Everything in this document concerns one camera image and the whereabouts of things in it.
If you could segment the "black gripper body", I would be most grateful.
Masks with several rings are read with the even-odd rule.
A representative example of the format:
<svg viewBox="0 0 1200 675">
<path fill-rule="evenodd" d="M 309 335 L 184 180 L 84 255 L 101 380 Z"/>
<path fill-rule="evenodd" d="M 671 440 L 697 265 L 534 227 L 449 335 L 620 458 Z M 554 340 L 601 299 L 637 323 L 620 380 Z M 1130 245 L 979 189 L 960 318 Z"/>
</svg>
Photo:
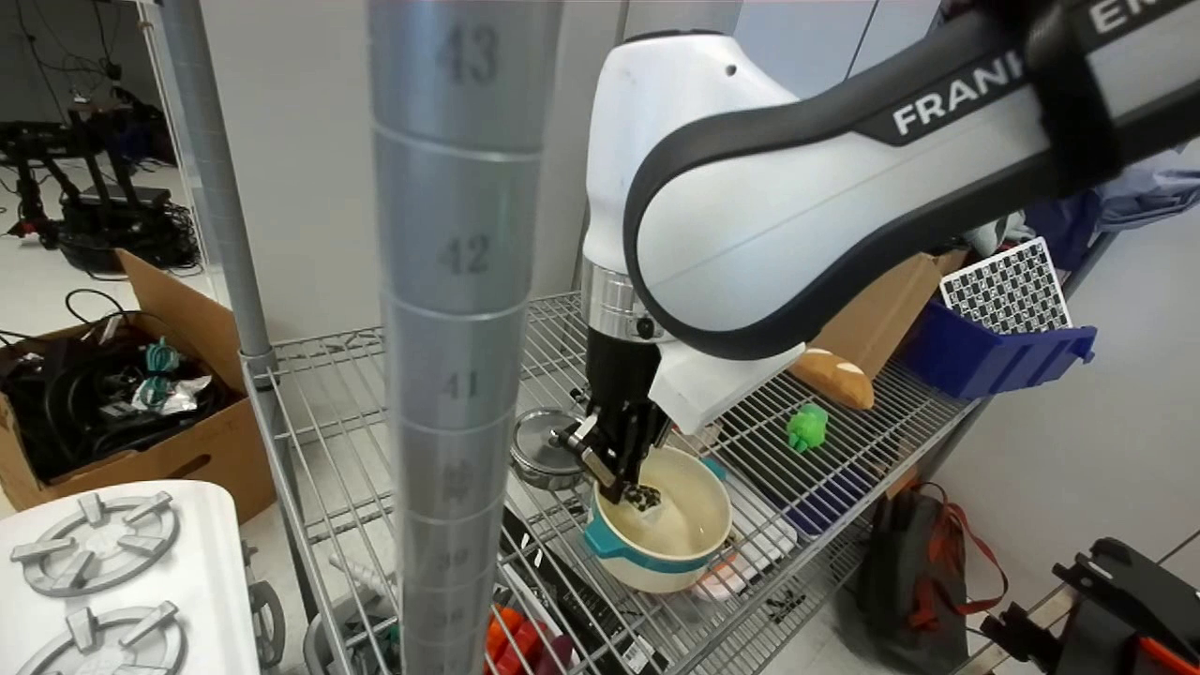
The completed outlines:
<svg viewBox="0 0 1200 675">
<path fill-rule="evenodd" d="M 589 400 L 565 440 L 604 493 L 626 493 L 637 480 L 664 427 L 664 413 L 647 400 L 655 369 L 655 345 L 620 340 L 601 329 L 585 337 Z"/>
</svg>

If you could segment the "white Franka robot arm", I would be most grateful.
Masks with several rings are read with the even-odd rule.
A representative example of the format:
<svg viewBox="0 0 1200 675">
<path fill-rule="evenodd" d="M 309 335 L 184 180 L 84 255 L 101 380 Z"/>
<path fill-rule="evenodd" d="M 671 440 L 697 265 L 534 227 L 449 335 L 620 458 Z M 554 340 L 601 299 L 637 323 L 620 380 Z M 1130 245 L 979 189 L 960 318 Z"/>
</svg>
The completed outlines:
<svg viewBox="0 0 1200 675">
<path fill-rule="evenodd" d="M 655 430 L 779 377 L 897 263 L 1104 183 L 1200 125 L 1200 0 L 972 0 L 887 62 L 796 93 L 720 29 L 604 55 L 569 427 L 607 500 Z"/>
</svg>

